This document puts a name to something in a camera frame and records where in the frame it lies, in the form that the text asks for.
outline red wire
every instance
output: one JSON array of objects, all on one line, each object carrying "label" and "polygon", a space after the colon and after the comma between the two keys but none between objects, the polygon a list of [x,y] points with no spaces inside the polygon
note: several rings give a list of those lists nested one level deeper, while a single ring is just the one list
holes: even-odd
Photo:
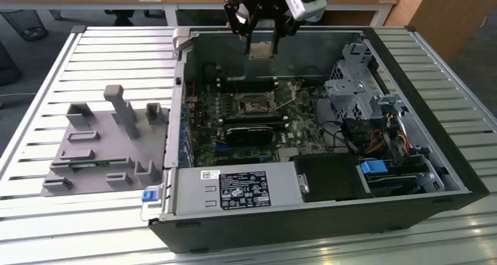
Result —
[{"label": "red wire", "polygon": [[376,134],[377,132],[381,132],[381,130],[377,129],[377,130],[373,131],[373,133],[372,133],[372,137],[370,137],[370,140],[372,140],[372,141],[369,142],[369,146],[373,145],[373,137],[374,137],[374,134]]}]

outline blue tab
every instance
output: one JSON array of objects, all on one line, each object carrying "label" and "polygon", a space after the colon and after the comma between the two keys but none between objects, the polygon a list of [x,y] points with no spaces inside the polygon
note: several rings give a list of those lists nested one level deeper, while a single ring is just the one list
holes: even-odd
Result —
[{"label": "blue tab", "polygon": [[368,160],[361,163],[360,168],[364,174],[388,173],[388,169],[382,160]]},{"label": "blue tab", "polygon": [[141,202],[153,202],[158,200],[157,190],[144,190],[141,195]]}]

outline black cable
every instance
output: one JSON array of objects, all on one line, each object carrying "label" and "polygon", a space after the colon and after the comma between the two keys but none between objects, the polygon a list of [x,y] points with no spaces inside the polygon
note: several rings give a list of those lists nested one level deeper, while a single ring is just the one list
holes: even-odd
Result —
[{"label": "black cable", "polygon": [[329,136],[333,137],[333,146],[336,145],[336,140],[338,140],[338,141],[341,141],[341,142],[342,142],[342,143],[349,147],[349,142],[348,142],[344,138],[338,137],[338,136],[336,135],[337,133],[341,132],[341,130],[338,130],[337,132],[332,133],[332,132],[329,132],[328,129],[324,128],[322,126],[321,126],[321,129],[322,129],[322,131],[324,131]]}]

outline metal frame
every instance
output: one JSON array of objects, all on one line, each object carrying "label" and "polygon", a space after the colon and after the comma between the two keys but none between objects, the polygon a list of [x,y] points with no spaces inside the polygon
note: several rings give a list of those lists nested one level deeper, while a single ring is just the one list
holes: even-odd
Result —
[{"label": "metal frame", "polygon": [[[105,30],[164,30],[166,27],[102,27]],[[101,41],[133,40],[128,46],[149,45],[144,52],[164,52],[172,46],[170,36],[82,37],[72,33],[54,62],[46,80],[14,133],[8,150],[0,160],[4,176],[0,181],[0,252],[1,264],[465,264],[490,263],[497,259],[497,135],[495,122],[485,107],[465,85],[453,75],[435,53],[402,27],[376,29],[408,78],[420,90],[428,106],[441,121],[455,145],[475,169],[491,194],[467,207],[441,213],[404,231],[382,234],[342,236],[225,250],[221,252],[176,255],[140,219],[140,191],[101,193],[84,196],[38,197],[40,178],[48,173],[49,157],[54,155],[62,138],[58,115],[66,104],[53,92],[58,89],[92,94],[100,87],[97,80],[61,78],[65,62],[77,59],[72,51]],[[113,56],[126,50],[110,52]],[[134,86],[133,106],[146,101],[160,101],[161,88],[153,77],[170,72],[141,69],[118,72],[121,82]],[[390,92],[396,92],[388,77],[382,75]],[[105,108],[101,101],[89,103]],[[13,156],[21,156],[17,162]],[[148,209],[146,215],[160,213],[160,207]]]}]

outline yellow wire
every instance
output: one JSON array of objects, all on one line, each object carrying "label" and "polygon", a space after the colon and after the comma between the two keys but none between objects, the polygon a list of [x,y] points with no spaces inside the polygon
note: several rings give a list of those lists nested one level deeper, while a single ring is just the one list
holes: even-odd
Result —
[{"label": "yellow wire", "polygon": [[372,153],[373,151],[376,151],[377,149],[380,149],[380,147],[382,147],[382,145],[385,144],[385,140],[382,140],[380,142],[380,144],[377,144],[370,150],[368,150],[366,154]]},{"label": "yellow wire", "polygon": [[408,146],[406,137],[402,134],[397,134],[397,136],[400,138],[402,138],[402,140],[404,140],[404,149],[406,149],[406,146]]}]

